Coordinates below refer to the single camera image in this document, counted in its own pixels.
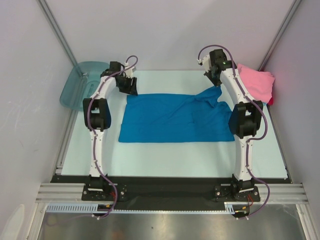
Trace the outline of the blue t-shirt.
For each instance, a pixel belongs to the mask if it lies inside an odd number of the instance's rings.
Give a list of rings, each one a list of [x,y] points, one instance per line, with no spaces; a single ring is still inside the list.
[[[121,123],[121,143],[233,142],[231,109],[219,101],[220,87],[201,93],[129,95]]]

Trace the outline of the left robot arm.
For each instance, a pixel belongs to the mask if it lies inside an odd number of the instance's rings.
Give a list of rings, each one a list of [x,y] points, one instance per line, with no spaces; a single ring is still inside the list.
[[[112,117],[108,98],[117,88],[119,92],[137,96],[137,78],[134,77],[135,63],[130,65],[111,61],[109,68],[100,75],[100,82],[94,93],[82,101],[84,124],[90,133],[91,163],[89,175],[92,177],[106,176],[103,168],[104,141],[111,127]]]

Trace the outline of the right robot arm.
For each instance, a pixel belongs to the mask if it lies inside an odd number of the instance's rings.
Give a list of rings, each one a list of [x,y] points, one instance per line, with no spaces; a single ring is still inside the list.
[[[232,113],[228,121],[234,135],[236,147],[235,170],[232,174],[231,196],[242,201],[254,189],[252,170],[252,148],[261,126],[263,103],[255,100],[243,83],[232,59],[228,60],[223,49],[215,49],[198,61],[205,69],[204,75],[219,87],[224,85],[232,103]]]

